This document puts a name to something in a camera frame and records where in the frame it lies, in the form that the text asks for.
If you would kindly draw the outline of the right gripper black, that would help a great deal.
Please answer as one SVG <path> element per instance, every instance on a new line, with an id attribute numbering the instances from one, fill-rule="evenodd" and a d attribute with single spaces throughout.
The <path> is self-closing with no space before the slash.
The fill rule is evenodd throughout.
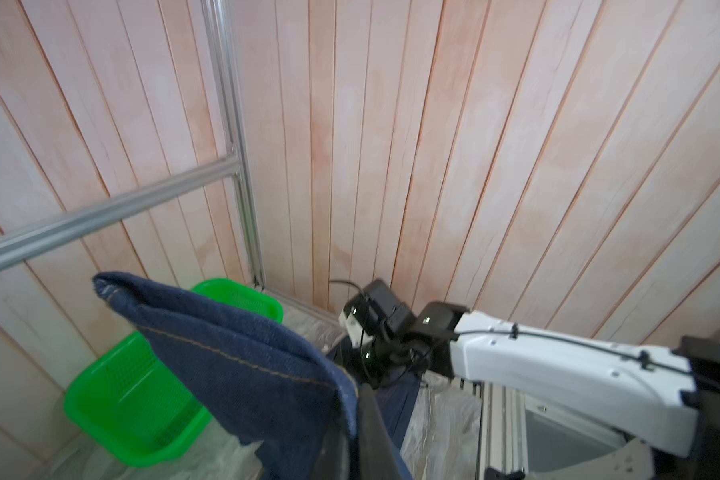
<path id="1" fill-rule="evenodd" d="M 345 328 L 341 367 L 359 383 L 391 387 L 409 374 L 450 377 L 450 329 L 414 324 L 399 338 L 371 336 L 355 323 Z"/>

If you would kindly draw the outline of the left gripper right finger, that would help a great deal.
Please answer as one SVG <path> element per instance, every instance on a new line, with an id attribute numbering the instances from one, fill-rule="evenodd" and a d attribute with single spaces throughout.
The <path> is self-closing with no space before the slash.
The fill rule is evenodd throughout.
<path id="1" fill-rule="evenodd" d="M 373 390 L 362 384 L 358 398 L 358 462 L 362 480 L 403 480 L 409 472 L 389 437 Z"/>

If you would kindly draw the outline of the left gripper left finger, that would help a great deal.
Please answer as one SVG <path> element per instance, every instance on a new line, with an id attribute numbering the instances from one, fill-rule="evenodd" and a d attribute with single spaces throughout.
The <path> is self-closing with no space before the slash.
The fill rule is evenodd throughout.
<path id="1" fill-rule="evenodd" d="M 325 478 L 346 480 L 350 476 L 349 436 L 340 413 L 336 413 L 325 435 Z"/>

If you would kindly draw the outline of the dark blue denim trousers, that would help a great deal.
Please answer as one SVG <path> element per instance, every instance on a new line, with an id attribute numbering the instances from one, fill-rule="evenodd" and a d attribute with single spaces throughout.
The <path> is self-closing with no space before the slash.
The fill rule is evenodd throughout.
<path id="1" fill-rule="evenodd" d="M 195 339 L 160 330 L 151 346 L 228 433 L 256 445 L 267 478 L 326 479 L 325 435 L 340 413 L 349 436 L 348 479 L 361 479 L 357 414 L 364 383 L 300 335 L 268 320 L 234 319 Z M 373 393 L 401 457 L 417 381 L 408 377 Z"/>

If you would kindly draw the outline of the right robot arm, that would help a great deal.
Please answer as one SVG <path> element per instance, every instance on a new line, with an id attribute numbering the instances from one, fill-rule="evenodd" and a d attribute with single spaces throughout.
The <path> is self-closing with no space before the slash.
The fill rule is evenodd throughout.
<path id="1" fill-rule="evenodd" d="M 720 344 L 685 336 L 675 349 L 607 344 L 433 302 L 420 315 L 362 301 L 341 324 L 371 368 L 406 341 L 415 364 L 560 403 L 673 457 L 687 479 L 720 479 Z"/>

